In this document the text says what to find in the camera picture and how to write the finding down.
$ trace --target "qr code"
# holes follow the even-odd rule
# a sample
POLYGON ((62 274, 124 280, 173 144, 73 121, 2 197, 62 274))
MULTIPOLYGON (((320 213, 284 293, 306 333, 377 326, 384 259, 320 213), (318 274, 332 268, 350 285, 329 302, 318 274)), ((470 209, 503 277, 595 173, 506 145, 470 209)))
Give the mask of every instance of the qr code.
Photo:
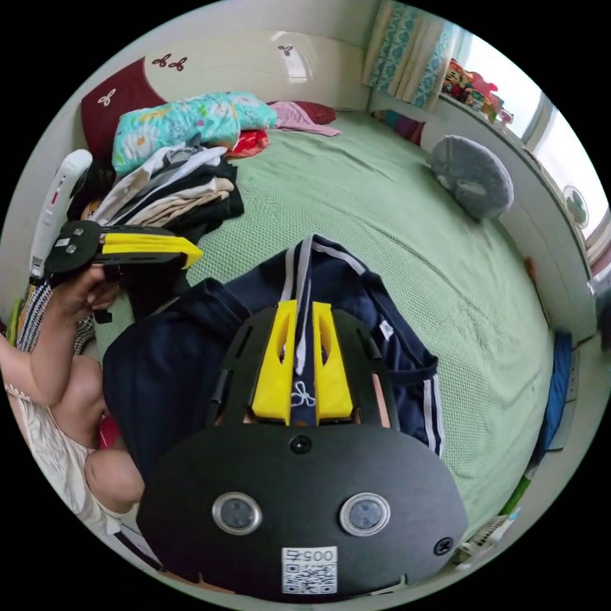
POLYGON ((283 591, 285 594, 335 594, 337 564, 286 564, 283 591))

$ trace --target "hand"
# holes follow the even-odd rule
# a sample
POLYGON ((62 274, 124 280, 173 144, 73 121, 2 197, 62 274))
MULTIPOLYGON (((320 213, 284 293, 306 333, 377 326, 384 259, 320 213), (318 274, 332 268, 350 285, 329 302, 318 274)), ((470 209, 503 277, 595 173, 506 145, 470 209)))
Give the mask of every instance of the hand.
POLYGON ((57 308, 63 319, 78 322, 94 310, 108 309, 119 291, 117 283, 105 280, 101 265, 92 265, 78 277, 57 286, 50 305, 57 308))

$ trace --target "knee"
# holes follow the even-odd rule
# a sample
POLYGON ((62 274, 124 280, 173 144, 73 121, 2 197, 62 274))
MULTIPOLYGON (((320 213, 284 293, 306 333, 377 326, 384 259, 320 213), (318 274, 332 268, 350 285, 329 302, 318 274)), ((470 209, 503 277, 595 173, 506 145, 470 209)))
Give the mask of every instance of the knee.
POLYGON ((70 382, 82 405, 92 405, 102 398, 102 368, 93 358, 74 357, 70 382))
POLYGON ((90 454, 85 462, 85 477, 92 494, 111 511, 118 510, 117 504, 137 503, 144 492, 142 477, 123 450, 105 449, 90 454))

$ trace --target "textured green blanket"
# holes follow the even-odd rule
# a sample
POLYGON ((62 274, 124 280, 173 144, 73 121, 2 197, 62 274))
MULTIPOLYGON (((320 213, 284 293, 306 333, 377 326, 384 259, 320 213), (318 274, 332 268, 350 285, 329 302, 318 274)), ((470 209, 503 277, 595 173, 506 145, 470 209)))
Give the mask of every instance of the textured green blanket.
MULTIPOLYGON (((189 281, 228 281, 311 233, 379 273, 440 359, 444 460, 469 535, 524 473, 547 402, 553 337, 510 239, 498 224, 466 217, 421 149, 364 114, 339 113, 334 127, 342 131, 334 138, 272 131, 265 151, 236 162, 246 213, 204 236, 189 281)), ((97 327, 101 353, 132 322, 125 299, 113 312, 111 325, 97 327)))

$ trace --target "woman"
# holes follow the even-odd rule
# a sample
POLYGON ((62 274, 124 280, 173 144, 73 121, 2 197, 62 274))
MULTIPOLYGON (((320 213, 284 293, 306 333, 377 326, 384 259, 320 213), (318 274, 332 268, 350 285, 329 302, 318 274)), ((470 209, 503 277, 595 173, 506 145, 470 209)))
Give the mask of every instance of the woman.
POLYGON ((107 413, 102 371, 94 359, 73 356, 76 327, 107 309, 118 286, 102 267, 89 268, 52 293, 31 354, 0 336, 0 370, 19 429, 57 494, 93 530, 116 533, 144 484, 117 444, 100 451, 98 428, 107 413))

